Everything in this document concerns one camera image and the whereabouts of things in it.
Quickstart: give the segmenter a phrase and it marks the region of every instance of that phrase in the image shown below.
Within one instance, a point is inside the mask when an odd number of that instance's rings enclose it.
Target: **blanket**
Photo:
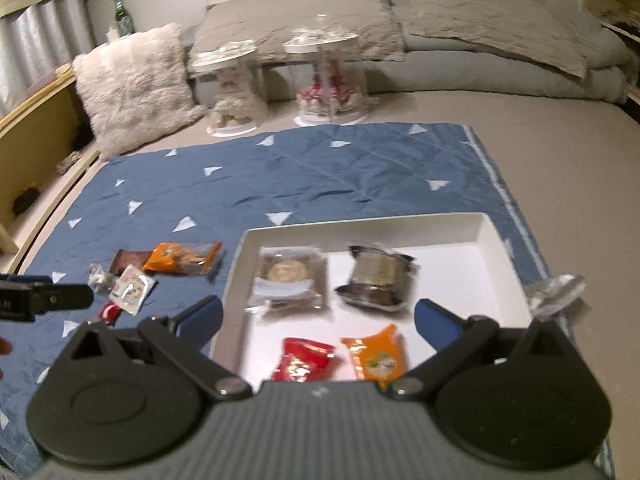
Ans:
[[[172,316],[207,294],[222,295],[247,229],[441,212],[487,213],[522,282],[547,276],[517,204],[471,128],[406,123],[296,128],[114,158],[69,208],[28,273],[84,282],[90,263],[108,267],[119,248],[224,243],[227,257],[215,282],[158,276],[140,315],[118,320],[116,327],[126,328],[141,316]],[[25,424],[29,400],[69,334],[105,300],[98,296],[89,311],[50,313],[34,324],[0,324],[0,337],[15,345],[2,359],[0,455],[21,475],[42,462]],[[567,320],[559,321],[569,332]],[[610,466],[608,447],[603,463]]]

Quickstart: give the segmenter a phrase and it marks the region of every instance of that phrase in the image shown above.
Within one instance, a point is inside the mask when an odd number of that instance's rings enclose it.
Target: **bottle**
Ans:
[[[135,33],[136,26],[133,23],[133,18],[131,14],[129,14],[127,7],[124,6],[123,1],[113,0],[113,3],[116,6],[116,23],[118,24],[120,37]]]

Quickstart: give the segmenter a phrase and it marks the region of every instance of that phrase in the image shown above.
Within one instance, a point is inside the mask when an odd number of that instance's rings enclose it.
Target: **glass jar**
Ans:
[[[367,116],[367,81],[358,35],[343,28],[299,28],[284,44],[299,126],[356,124]]]
[[[198,102],[209,111],[207,133],[232,137],[255,130],[268,115],[262,65],[253,41],[233,41],[191,57]]]

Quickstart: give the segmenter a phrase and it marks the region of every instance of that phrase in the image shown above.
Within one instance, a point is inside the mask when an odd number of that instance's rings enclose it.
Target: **white tray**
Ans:
[[[386,314],[346,306],[334,288],[349,279],[353,259],[348,245],[380,243],[416,258],[414,291],[405,312]],[[329,310],[282,313],[265,320],[245,310],[261,246],[320,247],[328,263]],[[305,337],[337,348],[334,380],[352,380],[354,372],[342,337],[364,337],[390,322],[403,338],[407,369],[433,355],[414,326],[414,305],[430,298],[467,318],[483,314],[501,326],[526,327],[531,321],[520,280],[491,219],[482,213],[400,216],[252,229],[236,252],[223,303],[222,329],[213,339],[211,357],[239,374],[255,390],[270,377],[285,337]]]

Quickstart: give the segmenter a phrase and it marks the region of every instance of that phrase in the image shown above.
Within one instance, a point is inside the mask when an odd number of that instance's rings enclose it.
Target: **wooden bed frame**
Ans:
[[[97,158],[95,144],[63,176],[56,166],[71,152],[84,116],[71,68],[0,120],[0,272],[14,272],[60,201]],[[14,200],[29,186],[41,195],[15,218]]]

